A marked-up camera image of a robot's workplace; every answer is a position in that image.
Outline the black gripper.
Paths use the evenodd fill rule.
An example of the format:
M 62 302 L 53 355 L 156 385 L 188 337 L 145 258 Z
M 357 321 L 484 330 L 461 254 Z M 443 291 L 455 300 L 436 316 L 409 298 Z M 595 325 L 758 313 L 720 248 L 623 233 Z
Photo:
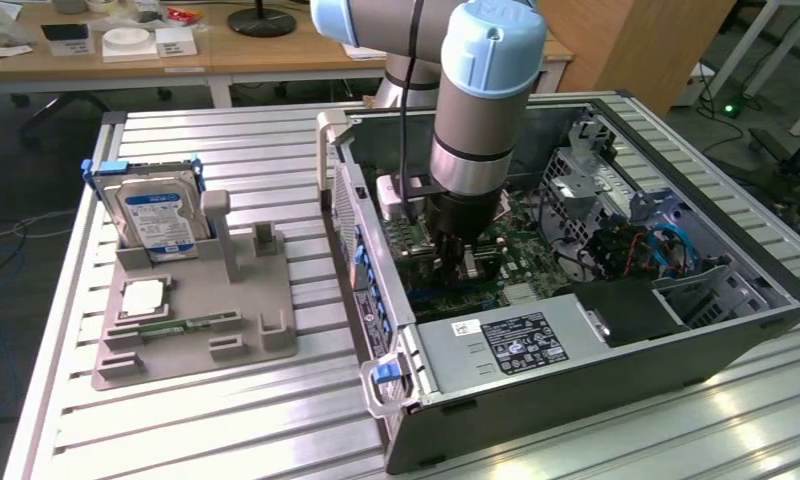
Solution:
M 483 195 L 445 192 L 433 197 L 433 239 L 473 244 L 493 222 L 501 188 Z

